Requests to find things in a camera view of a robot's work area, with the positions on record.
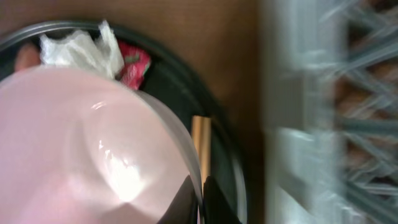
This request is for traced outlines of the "red snack wrapper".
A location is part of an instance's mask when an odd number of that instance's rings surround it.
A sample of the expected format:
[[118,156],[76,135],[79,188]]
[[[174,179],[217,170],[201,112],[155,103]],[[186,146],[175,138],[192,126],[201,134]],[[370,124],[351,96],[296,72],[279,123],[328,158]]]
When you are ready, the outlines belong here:
[[150,55],[135,45],[118,41],[119,49],[123,56],[124,66],[117,79],[128,88],[138,90],[144,76],[151,65]]

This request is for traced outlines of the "crumpled white napkin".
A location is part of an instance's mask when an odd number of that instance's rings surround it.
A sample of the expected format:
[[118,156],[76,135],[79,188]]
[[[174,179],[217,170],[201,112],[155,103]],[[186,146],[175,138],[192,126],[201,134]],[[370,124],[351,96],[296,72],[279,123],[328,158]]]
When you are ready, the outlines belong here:
[[41,35],[41,62],[56,67],[80,68],[115,79],[124,68],[124,59],[108,22],[103,21],[98,28],[99,37],[95,40],[83,30],[76,30],[62,39]]

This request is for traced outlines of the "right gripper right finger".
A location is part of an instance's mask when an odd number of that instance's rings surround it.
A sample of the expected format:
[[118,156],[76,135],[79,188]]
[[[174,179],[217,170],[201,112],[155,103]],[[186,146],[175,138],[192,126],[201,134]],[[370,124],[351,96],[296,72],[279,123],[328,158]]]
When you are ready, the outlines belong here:
[[203,202],[206,224],[241,224],[212,176],[204,183]]

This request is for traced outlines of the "pink bowl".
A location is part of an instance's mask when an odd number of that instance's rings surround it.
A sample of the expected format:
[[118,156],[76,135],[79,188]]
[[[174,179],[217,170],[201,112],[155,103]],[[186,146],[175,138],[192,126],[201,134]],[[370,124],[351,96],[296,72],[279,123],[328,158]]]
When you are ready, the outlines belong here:
[[1,82],[2,223],[158,223],[188,175],[199,206],[190,134],[147,93],[73,68]]

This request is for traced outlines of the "grey dishwasher rack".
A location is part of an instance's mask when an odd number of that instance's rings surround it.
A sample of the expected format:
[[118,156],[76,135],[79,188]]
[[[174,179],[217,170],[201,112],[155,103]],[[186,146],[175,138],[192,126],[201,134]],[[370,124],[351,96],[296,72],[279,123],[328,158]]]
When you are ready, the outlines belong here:
[[397,2],[259,3],[267,223],[397,222]]

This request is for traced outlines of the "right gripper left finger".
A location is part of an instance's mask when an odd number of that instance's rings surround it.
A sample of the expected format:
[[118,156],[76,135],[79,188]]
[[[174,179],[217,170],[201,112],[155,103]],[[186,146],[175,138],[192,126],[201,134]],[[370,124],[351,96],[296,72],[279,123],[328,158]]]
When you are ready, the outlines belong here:
[[197,224],[198,200],[188,175],[158,224]]

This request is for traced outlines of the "round black serving tray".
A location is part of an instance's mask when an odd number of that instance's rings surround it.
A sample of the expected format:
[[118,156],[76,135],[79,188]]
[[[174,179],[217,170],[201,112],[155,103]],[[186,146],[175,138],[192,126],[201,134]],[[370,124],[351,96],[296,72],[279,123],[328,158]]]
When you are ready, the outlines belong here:
[[[1,37],[1,78],[13,73],[19,47],[40,44],[40,36],[61,39],[75,30],[99,37],[98,21],[47,21],[24,27]],[[110,24],[117,39],[150,54],[152,63],[141,89],[168,106],[187,129],[195,115],[211,119],[211,174],[218,181],[229,206],[241,223],[248,220],[248,194],[242,145],[211,91],[183,60],[160,43],[132,29]]]

